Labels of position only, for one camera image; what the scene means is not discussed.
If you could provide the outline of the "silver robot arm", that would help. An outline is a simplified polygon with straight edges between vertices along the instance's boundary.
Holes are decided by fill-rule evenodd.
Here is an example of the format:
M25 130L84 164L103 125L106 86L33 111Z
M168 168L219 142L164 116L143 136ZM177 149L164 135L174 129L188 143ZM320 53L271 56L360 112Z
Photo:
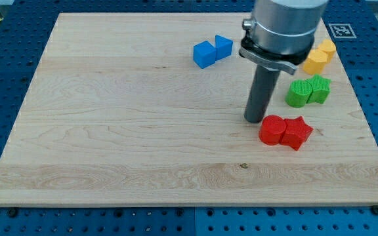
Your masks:
M314 44L328 0L256 0L242 22L240 56L270 71L293 75Z

